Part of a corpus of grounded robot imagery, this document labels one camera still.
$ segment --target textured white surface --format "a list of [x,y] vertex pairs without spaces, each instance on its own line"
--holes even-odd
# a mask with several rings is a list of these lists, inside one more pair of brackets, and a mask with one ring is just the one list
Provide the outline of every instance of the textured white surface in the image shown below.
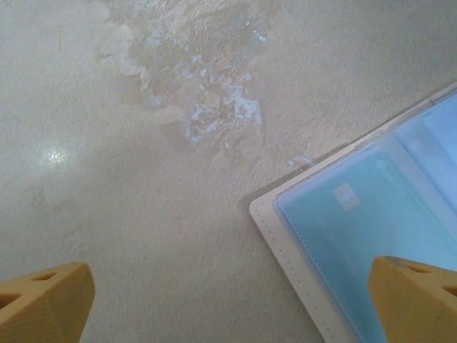
[[82,342],[320,339],[248,203],[452,81],[457,2],[276,2],[0,2],[0,277],[88,262]]

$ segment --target white card holder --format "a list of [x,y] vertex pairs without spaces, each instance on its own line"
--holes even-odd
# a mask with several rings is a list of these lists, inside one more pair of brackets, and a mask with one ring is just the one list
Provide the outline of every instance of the white card holder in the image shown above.
[[276,213],[274,202],[277,196],[432,107],[455,90],[457,82],[251,203],[249,210],[253,220],[326,342],[356,342],[356,336]]

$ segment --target yellow plastic part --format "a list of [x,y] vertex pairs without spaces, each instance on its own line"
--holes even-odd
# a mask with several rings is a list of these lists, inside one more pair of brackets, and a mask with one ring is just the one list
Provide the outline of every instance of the yellow plastic part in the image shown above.
[[457,342],[457,273],[376,257],[368,288],[389,343]]
[[79,342],[94,297],[84,263],[0,282],[0,343]]

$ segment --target stitching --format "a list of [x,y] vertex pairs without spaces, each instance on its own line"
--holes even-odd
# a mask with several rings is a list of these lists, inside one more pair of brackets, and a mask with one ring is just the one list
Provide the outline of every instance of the stitching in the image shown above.
[[[322,172],[320,175],[318,175],[315,179],[321,179],[322,177],[324,177],[327,173],[329,173],[330,171],[332,171],[333,169],[335,169],[337,166],[340,166],[341,164],[347,164],[348,162],[350,162],[350,160],[354,159],[355,157],[357,157],[359,154],[361,154],[362,152],[365,152],[366,150],[368,150],[370,147],[370,145],[368,146],[365,146],[362,150],[356,152],[354,155],[348,157],[346,160],[344,160],[343,162],[341,163],[337,163],[336,165],[334,165],[333,167],[327,169],[326,171]],[[290,197],[293,193],[296,193],[298,192],[300,189],[304,188],[305,187],[305,182],[303,182],[305,180],[302,180],[301,181],[301,185],[298,186],[296,189],[292,190],[291,193],[285,195],[283,197],[283,199],[278,199],[278,203],[279,204],[283,204],[283,200],[284,198],[287,198],[287,197]],[[321,266],[317,263],[316,259],[314,258],[314,255],[311,253],[311,250],[308,248],[308,245],[305,243],[305,239],[303,238],[303,236],[300,234],[299,230],[297,230],[296,228],[296,225],[295,223],[293,222],[292,218],[290,218],[290,216],[288,215],[287,211],[283,208],[282,209],[282,212],[283,212],[283,216],[285,216],[287,218],[287,220],[291,223],[295,233],[300,237],[301,239],[301,242],[303,243],[303,245],[305,246],[306,248],[306,251],[307,253],[309,254],[309,256],[312,258],[314,264],[316,265],[316,267],[318,268],[318,270],[320,271],[321,273],[321,276],[325,279],[325,281],[327,282],[327,285],[328,287],[331,289],[333,295],[335,296],[335,298],[337,298],[338,300],[338,303],[340,305],[340,307],[342,308],[342,310],[345,312],[345,314],[351,319],[352,321],[352,324],[353,326],[357,329],[358,333],[361,335],[361,337],[366,341],[366,338],[365,336],[363,335],[363,333],[361,332],[361,329],[360,327],[358,327],[358,325],[354,322],[354,319],[353,317],[348,313],[348,309],[346,308],[346,306],[344,306],[343,302],[341,301],[341,298],[338,296],[338,294],[336,293],[335,289],[332,287],[330,281],[328,280],[327,276],[325,275],[325,273],[323,272]]]
[[321,318],[321,322],[322,322],[322,325],[326,328],[327,332],[330,334],[330,338],[331,338],[331,341],[333,342],[333,332],[327,327],[327,324],[326,324],[326,321],[324,320],[324,318],[322,317],[321,313],[318,311],[318,308],[316,306],[316,304],[314,303],[313,299],[309,296],[308,292],[306,291],[304,285],[303,285],[303,282],[296,276],[295,274],[295,271],[293,270],[293,267],[289,264],[287,258],[286,258],[286,255],[284,254],[283,250],[280,248],[279,246],[279,243],[275,240],[273,234],[271,233],[270,229],[268,228],[268,226],[266,225],[265,221],[260,217],[260,214],[258,212],[258,207],[256,208],[256,213],[257,213],[257,216],[259,217],[259,219],[261,220],[263,226],[268,230],[268,235],[270,236],[271,240],[274,242],[274,244],[276,245],[276,247],[278,248],[279,252],[281,253],[281,256],[283,257],[284,261],[286,261],[287,265],[288,265],[288,268],[290,269],[292,275],[294,276],[295,280],[298,282],[298,284],[300,285],[300,288],[302,288],[302,290],[304,291],[305,295],[306,295],[306,298],[309,299],[311,305],[313,306],[314,308],[314,311],[315,313],[317,313],[317,315]]

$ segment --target floor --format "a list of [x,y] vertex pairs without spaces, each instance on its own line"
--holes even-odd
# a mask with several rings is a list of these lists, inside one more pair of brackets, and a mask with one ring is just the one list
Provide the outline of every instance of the floor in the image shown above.
[[248,215],[455,81],[457,1],[1,0],[0,278],[82,260],[82,342],[320,342]]

